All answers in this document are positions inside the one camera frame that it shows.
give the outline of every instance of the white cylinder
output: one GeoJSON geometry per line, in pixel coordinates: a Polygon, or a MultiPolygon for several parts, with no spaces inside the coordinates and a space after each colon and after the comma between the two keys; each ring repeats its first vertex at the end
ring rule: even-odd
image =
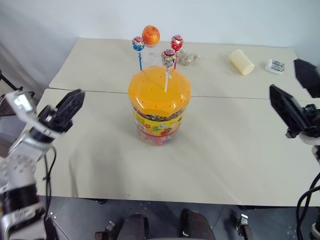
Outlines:
{"type": "Polygon", "coordinates": [[[255,68],[253,62],[240,49],[231,53],[229,60],[242,75],[248,75],[255,68]]]}

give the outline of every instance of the cable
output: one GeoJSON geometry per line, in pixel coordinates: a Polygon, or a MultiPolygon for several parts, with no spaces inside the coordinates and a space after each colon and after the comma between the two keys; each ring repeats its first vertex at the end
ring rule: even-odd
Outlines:
{"type": "MultiPolygon", "coordinates": [[[[303,202],[303,200],[306,198],[306,197],[311,197],[312,193],[316,192],[316,191],[319,191],[320,190],[320,186],[316,186],[308,191],[306,191],[300,198],[299,198],[299,201],[298,201],[298,204],[296,206],[296,211],[295,211],[295,217],[296,217],[296,221],[297,223],[299,222],[300,218],[299,218],[299,209],[301,207],[301,203],[303,202]]],[[[298,240],[303,240],[303,236],[302,236],[302,233],[301,233],[301,229],[298,228],[297,226],[297,238],[298,240]]]]}
{"type": "Polygon", "coordinates": [[[48,217],[48,212],[51,204],[52,199],[52,192],[51,192],[51,172],[55,165],[56,159],[57,159],[57,150],[54,146],[51,147],[54,152],[53,161],[50,165],[50,168],[48,170],[48,160],[47,155],[44,155],[44,166],[45,166],[45,177],[43,180],[45,180],[45,215],[44,218],[46,219],[48,217]]]}
{"type": "MultiPolygon", "coordinates": [[[[317,182],[319,180],[320,180],[320,173],[318,173],[318,175],[314,178],[314,180],[312,181],[311,186],[310,186],[309,189],[313,189],[316,186],[316,184],[317,184],[317,182]]],[[[309,208],[310,199],[311,199],[311,194],[308,195],[307,198],[306,198],[304,209],[302,211],[301,216],[300,216],[300,207],[301,206],[297,205],[297,209],[296,209],[296,219],[297,219],[297,221],[296,221],[296,223],[297,223],[296,224],[296,234],[299,235],[299,237],[301,239],[303,239],[301,225],[302,225],[302,222],[304,221],[304,219],[306,217],[306,214],[307,214],[307,211],[308,211],[308,208],[309,208]]]]}

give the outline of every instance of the lollipop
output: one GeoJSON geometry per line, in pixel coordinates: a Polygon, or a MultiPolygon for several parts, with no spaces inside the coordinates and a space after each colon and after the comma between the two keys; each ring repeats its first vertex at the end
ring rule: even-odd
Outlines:
{"type": "Polygon", "coordinates": [[[166,92],[168,90],[168,78],[171,78],[171,75],[169,73],[169,68],[173,66],[173,64],[176,62],[176,55],[174,51],[171,49],[164,50],[161,54],[161,60],[163,66],[165,66],[165,85],[164,85],[164,91],[166,92]]]}
{"type": "Polygon", "coordinates": [[[175,57],[178,57],[178,51],[182,48],[184,40],[180,35],[175,35],[171,39],[171,48],[175,51],[175,57]]]}
{"type": "Polygon", "coordinates": [[[145,47],[145,42],[144,42],[143,38],[140,37],[140,36],[136,36],[136,37],[132,40],[132,46],[133,46],[133,49],[138,52],[138,58],[139,58],[139,63],[140,63],[140,70],[142,71],[141,51],[142,51],[142,49],[144,49],[144,47],[145,47]]]}

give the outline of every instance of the orange fruit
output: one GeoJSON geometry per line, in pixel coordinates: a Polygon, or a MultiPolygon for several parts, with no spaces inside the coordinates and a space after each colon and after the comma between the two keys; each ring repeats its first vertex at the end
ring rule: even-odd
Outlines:
{"type": "Polygon", "coordinates": [[[142,31],[142,38],[145,45],[154,47],[160,41],[160,32],[155,26],[148,25],[142,31]]]}

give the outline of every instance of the gray floor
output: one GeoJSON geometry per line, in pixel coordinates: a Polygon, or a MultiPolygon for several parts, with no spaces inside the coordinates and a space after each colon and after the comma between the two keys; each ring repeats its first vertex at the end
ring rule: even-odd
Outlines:
{"type": "MultiPolygon", "coordinates": [[[[148,238],[176,237],[182,209],[204,214],[213,227],[217,240],[243,240],[233,227],[231,216],[245,213],[249,217],[255,240],[296,239],[295,208],[262,208],[241,210],[237,206],[219,204],[108,200],[105,204],[81,198],[53,197],[50,213],[60,240],[93,240],[95,232],[103,231],[111,220],[120,223],[128,216],[142,213],[149,220],[148,238]]],[[[309,209],[302,226],[305,239],[309,239],[311,224],[317,209],[309,209]]]]}

